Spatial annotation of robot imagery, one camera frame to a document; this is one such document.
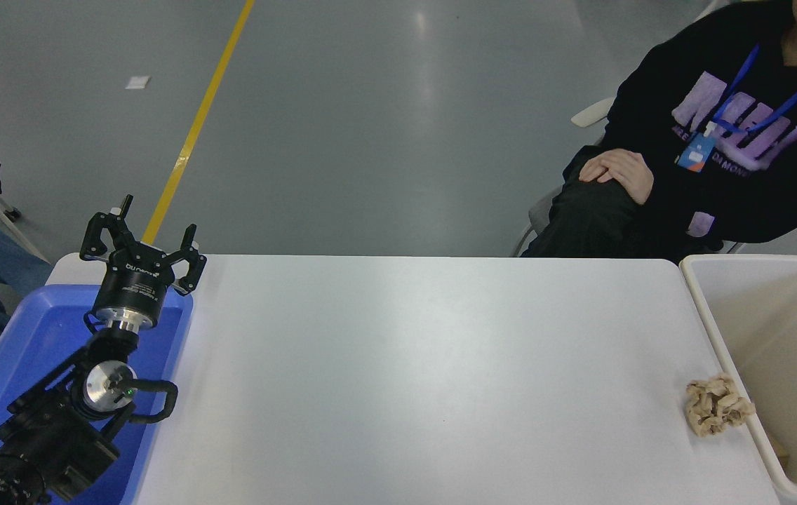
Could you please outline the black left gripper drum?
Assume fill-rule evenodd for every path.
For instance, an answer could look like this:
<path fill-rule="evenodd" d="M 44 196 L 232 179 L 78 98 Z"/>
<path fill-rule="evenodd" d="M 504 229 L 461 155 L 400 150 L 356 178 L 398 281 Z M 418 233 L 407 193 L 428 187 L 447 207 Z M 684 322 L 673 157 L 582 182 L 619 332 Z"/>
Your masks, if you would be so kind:
<path fill-rule="evenodd" d="M 141 324 L 157 324 L 173 281 L 171 265 L 164 262 L 165 258 L 162 250 L 143 243 L 133 250 L 113 250 L 93 304 L 94 317 L 122 320 L 123 312 L 129 311 L 142 317 Z"/>

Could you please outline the person's hand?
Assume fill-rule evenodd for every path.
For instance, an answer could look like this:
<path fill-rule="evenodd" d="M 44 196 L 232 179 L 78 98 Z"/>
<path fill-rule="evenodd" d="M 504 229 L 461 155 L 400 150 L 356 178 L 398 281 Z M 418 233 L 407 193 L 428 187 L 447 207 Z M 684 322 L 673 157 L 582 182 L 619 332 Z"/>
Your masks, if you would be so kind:
<path fill-rule="evenodd" d="M 616 181 L 632 201 L 643 205 L 654 189 L 655 176 L 642 154 L 614 148 L 598 154 L 582 166 L 577 176 L 580 182 L 605 183 Z"/>

